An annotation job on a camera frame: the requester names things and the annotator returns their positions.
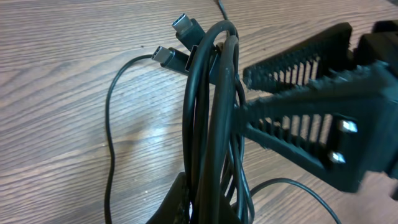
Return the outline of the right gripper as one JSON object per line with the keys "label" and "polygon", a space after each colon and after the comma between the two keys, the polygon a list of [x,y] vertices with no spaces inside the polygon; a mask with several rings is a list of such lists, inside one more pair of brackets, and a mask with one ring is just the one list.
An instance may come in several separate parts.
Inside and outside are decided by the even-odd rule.
{"label": "right gripper", "polygon": [[[329,70],[348,68],[348,47],[352,33],[349,23],[331,26],[287,50],[243,70],[243,82],[250,90],[278,93],[309,80],[329,76]],[[388,64],[397,77],[397,20],[378,21],[370,34],[363,34],[354,49],[356,65],[377,60]]]}

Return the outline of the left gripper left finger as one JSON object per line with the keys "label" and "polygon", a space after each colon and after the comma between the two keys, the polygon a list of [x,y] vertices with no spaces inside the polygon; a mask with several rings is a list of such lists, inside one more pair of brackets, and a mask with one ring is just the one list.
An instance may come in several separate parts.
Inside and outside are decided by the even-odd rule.
{"label": "left gripper left finger", "polygon": [[187,224],[190,219],[189,208],[189,189],[186,174],[180,172],[147,224]]}

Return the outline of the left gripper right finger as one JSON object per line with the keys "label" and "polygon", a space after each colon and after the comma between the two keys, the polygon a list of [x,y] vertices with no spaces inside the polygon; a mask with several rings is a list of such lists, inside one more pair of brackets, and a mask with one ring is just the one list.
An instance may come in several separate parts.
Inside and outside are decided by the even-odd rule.
{"label": "left gripper right finger", "polygon": [[223,194],[220,194],[219,224],[240,224],[238,216]]}

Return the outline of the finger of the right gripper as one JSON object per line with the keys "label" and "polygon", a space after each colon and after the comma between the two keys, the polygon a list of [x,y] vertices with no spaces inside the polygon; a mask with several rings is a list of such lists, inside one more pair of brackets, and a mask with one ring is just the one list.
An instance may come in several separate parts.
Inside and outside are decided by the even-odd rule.
{"label": "finger of the right gripper", "polygon": [[342,192],[368,171],[397,177],[397,76],[358,66],[246,103],[235,130]]}

